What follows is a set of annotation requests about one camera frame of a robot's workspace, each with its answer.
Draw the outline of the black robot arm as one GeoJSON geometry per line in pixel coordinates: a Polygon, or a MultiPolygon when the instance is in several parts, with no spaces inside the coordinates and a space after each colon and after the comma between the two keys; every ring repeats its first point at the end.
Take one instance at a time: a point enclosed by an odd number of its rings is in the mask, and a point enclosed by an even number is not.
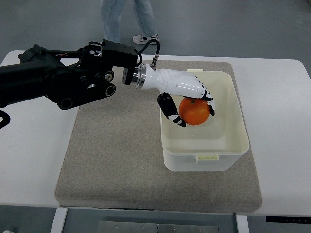
{"type": "Polygon", "coordinates": [[[113,67],[124,69],[123,82],[129,85],[141,55],[132,46],[103,40],[77,51],[34,44],[18,58],[19,64],[0,68],[0,106],[45,96],[67,110],[112,96],[113,67]]]}

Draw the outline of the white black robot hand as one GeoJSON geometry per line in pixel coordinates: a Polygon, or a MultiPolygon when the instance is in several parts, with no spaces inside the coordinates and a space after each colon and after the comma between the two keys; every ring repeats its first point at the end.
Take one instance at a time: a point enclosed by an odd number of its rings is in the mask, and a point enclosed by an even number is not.
{"type": "Polygon", "coordinates": [[[157,89],[160,95],[157,102],[164,116],[175,124],[186,127],[171,97],[183,96],[202,99],[208,106],[211,115],[215,115],[214,99],[204,84],[192,73],[171,69],[153,69],[150,64],[141,64],[134,70],[131,83],[141,90],[157,89]]]}

